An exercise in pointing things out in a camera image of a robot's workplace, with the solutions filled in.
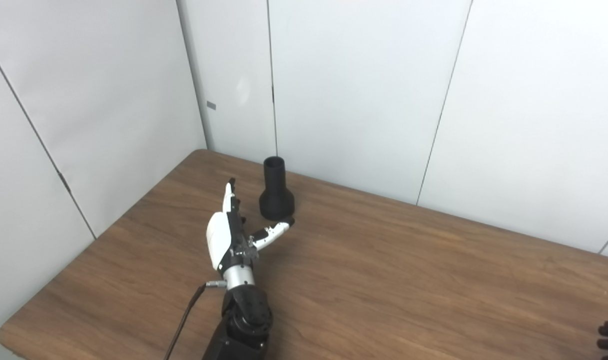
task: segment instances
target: white robotic finger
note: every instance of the white robotic finger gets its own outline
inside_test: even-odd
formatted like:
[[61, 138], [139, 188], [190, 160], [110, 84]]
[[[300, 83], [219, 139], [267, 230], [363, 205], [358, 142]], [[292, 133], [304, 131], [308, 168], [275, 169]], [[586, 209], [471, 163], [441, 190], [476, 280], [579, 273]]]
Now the white robotic finger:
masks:
[[265, 227], [262, 230], [257, 231], [252, 235], [253, 237], [253, 245], [257, 248], [257, 250], [262, 250], [266, 246], [269, 246], [274, 242], [278, 237], [280, 237], [283, 233], [285, 233], [293, 224], [295, 223], [295, 219], [292, 217], [284, 219], [279, 223], [271, 225], [269, 227]]

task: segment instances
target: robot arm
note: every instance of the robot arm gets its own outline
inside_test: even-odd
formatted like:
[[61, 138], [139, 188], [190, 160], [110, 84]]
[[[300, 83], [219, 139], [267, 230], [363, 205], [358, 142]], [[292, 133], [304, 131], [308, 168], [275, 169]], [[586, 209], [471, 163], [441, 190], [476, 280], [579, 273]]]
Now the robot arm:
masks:
[[295, 223], [288, 217], [256, 231], [244, 232], [235, 196], [235, 179], [226, 184], [222, 211], [208, 222], [206, 240], [215, 269], [224, 279], [226, 295], [222, 320], [213, 334], [204, 360], [262, 360], [268, 347], [272, 312], [266, 292], [254, 284], [253, 266], [258, 251], [285, 233]]

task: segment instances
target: black cylindrical object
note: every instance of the black cylindrical object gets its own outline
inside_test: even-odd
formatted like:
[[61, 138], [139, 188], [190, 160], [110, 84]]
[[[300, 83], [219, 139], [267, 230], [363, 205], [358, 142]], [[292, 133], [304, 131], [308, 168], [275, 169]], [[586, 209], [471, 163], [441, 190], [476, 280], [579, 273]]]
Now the black cylindrical object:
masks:
[[280, 221], [295, 212], [295, 196], [286, 188], [286, 165], [281, 157], [264, 160], [266, 189], [260, 196], [260, 212], [270, 221]]

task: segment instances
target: wood grain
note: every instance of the wood grain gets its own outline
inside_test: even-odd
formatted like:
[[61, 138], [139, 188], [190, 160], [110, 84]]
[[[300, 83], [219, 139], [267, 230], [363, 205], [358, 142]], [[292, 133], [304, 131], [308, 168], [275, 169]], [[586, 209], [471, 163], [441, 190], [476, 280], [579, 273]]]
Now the wood grain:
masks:
[[[237, 178], [247, 231], [262, 166], [190, 155], [0, 330], [29, 360], [159, 360], [198, 285], [205, 230]], [[262, 251], [272, 360], [596, 360], [608, 258], [288, 174], [297, 223]], [[201, 358], [223, 290], [207, 289], [172, 359]]]

